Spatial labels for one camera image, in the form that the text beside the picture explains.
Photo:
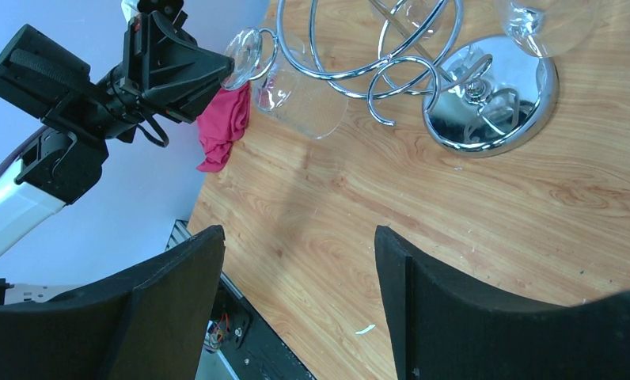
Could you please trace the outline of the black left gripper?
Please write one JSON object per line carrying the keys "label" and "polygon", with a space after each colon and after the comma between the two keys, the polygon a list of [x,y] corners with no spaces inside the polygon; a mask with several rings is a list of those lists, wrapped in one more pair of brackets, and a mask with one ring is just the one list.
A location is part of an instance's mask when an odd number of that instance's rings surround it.
{"label": "black left gripper", "polygon": [[110,100],[96,121],[103,139],[132,143],[140,130],[156,146],[169,137],[155,116],[191,123],[234,69],[228,56],[198,47],[180,10],[140,10],[128,22],[122,61],[99,82]]}

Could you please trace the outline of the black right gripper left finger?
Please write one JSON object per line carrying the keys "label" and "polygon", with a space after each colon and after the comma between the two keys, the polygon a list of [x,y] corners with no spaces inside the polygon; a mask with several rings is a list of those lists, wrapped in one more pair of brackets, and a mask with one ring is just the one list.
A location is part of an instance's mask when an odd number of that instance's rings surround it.
{"label": "black right gripper left finger", "polygon": [[46,302],[0,306],[0,379],[193,379],[224,256],[210,226]]}

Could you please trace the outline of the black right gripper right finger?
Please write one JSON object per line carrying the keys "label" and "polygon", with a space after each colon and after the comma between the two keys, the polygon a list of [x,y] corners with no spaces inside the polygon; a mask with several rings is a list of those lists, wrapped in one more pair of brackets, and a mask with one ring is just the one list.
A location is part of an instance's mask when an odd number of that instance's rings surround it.
{"label": "black right gripper right finger", "polygon": [[387,226],[374,252],[400,379],[630,379],[630,291],[579,306],[510,293]]}

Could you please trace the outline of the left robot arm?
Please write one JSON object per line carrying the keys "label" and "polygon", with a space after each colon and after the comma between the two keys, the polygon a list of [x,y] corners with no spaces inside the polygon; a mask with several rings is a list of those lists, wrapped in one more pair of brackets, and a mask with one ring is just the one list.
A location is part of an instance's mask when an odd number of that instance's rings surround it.
{"label": "left robot arm", "polygon": [[169,138],[163,116],[192,123],[234,61],[201,48],[173,6],[133,16],[123,57],[99,82],[89,64],[24,25],[0,54],[0,97],[41,128],[0,166],[0,256],[44,220],[75,203],[101,178],[107,142],[131,143],[141,131],[154,145]]}

